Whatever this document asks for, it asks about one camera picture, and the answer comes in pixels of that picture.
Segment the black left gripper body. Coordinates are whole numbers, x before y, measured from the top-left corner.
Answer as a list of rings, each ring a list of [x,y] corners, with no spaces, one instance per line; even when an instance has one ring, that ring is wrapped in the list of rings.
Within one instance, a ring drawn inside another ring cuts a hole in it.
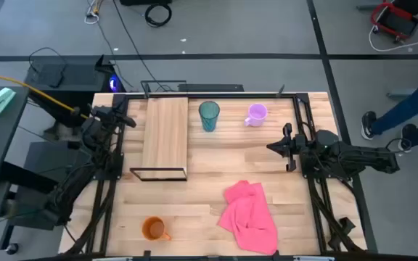
[[[100,122],[105,125],[117,125],[121,122],[121,117],[113,107],[95,106],[91,114],[99,118]]]

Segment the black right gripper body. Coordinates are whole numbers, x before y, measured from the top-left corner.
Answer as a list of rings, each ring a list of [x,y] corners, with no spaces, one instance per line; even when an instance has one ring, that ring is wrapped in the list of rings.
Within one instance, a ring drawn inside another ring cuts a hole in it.
[[[296,161],[293,158],[294,155],[299,155],[300,150],[306,146],[306,135],[304,133],[295,134],[294,137],[291,136],[292,133],[292,124],[286,123],[283,127],[284,133],[284,157],[288,159],[286,165],[287,171],[293,171],[296,169]]]

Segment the black computer tower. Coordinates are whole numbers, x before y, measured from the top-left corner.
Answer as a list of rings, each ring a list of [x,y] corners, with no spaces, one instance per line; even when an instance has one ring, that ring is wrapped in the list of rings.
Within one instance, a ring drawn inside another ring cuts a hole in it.
[[[58,88],[35,83],[32,79],[42,64],[61,64],[66,68]],[[30,61],[25,83],[71,107],[87,108],[96,93],[124,93],[126,90],[114,64],[104,56],[92,58],[36,57]]]

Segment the black pouch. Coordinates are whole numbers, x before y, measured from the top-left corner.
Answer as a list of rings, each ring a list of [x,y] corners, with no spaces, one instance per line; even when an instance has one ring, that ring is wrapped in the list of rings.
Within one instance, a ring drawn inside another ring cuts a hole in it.
[[[61,64],[42,64],[33,74],[35,83],[43,84],[52,88],[58,88],[63,79],[66,66]]]

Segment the black desk base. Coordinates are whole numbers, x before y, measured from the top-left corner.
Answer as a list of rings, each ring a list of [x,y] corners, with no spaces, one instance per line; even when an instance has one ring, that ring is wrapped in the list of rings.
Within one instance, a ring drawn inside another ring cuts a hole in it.
[[[25,228],[48,230],[56,225],[44,214],[48,194],[67,174],[86,163],[89,155],[72,149],[66,143],[35,142],[30,145],[22,167],[5,162],[0,176],[18,186],[15,213],[8,224]]]

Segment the pink knitted cloth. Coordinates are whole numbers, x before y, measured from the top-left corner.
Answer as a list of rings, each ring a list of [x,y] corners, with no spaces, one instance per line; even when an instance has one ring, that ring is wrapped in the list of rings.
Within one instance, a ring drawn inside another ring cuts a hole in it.
[[[242,250],[272,255],[278,232],[261,183],[241,180],[224,191],[227,206],[218,226],[231,232]]]

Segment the teal faceted plastic tumbler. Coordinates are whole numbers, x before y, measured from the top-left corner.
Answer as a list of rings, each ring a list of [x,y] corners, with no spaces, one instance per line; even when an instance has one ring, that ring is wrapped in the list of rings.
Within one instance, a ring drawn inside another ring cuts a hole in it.
[[[216,123],[220,114],[220,107],[214,101],[204,101],[198,109],[202,127],[207,132],[213,132],[216,129]]]

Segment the mint green stapler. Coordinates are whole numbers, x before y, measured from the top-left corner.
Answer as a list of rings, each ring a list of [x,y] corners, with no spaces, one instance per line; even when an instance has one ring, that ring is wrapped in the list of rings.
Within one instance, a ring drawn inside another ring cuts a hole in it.
[[[15,95],[16,92],[10,88],[3,88],[0,90],[0,114],[4,111]]]

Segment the orange plastic mug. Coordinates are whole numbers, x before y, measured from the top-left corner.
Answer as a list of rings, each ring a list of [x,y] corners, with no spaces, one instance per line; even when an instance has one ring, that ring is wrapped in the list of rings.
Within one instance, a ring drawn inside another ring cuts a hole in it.
[[[149,241],[170,241],[171,237],[165,229],[165,223],[159,217],[149,217],[142,225],[142,234]]]

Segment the person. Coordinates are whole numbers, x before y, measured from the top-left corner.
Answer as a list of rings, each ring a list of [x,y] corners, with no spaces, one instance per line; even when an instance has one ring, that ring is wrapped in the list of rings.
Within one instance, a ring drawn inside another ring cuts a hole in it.
[[[365,112],[361,117],[361,135],[366,140],[372,140],[375,136],[404,123],[418,115],[418,87],[404,100],[378,117],[375,112]],[[398,148],[403,152],[410,152],[418,146],[418,126],[407,124],[401,129]]]

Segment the red framed cart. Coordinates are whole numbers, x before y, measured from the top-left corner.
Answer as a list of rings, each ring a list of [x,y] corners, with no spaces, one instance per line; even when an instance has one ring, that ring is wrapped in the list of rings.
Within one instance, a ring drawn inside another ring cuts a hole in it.
[[[387,33],[394,42],[410,38],[418,26],[418,0],[384,0],[372,12],[372,32]]]

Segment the wooden shelf with black frame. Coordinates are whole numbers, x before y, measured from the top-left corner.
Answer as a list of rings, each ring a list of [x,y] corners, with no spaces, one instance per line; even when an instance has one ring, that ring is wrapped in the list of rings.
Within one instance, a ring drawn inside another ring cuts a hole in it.
[[[130,172],[140,181],[186,181],[187,98],[152,98],[147,102],[142,163]]]

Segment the black metal table frame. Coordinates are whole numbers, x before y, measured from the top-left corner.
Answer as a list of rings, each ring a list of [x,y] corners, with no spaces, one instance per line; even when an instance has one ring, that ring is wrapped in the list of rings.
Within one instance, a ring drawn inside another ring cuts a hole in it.
[[[266,148],[282,137],[284,124],[295,130],[336,131],[326,93],[201,93],[187,97],[188,152],[186,181],[140,181],[130,172],[142,163],[147,102],[132,96],[128,114],[135,128],[124,131],[124,163],[116,183],[112,214],[103,217],[91,237],[94,250],[109,257],[137,260],[145,252],[152,259],[259,261],[262,254],[242,250],[234,236],[218,226],[226,207],[224,190],[237,181],[261,183],[278,230],[279,256],[319,253],[314,213],[307,180],[300,170],[286,171],[287,161]],[[213,132],[202,127],[199,106],[214,101],[220,114]],[[251,104],[262,104],[268,116],[259,127],[245,126]],[[170,241],[149,241],[143,222],[159,217]],[[102,246],[102,239],[107,244]]]

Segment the black metal bracket frame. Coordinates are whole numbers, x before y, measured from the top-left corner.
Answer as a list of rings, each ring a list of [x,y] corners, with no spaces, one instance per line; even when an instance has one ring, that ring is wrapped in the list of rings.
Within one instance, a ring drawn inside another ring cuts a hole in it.
[[[186,83],[185,80],[141,80],[140,84],[144,92],[144,97],[147,99],[150,94],[156,93],[173,93],[177,92],[177,89],[171,87],[173,85],[179,85]]]

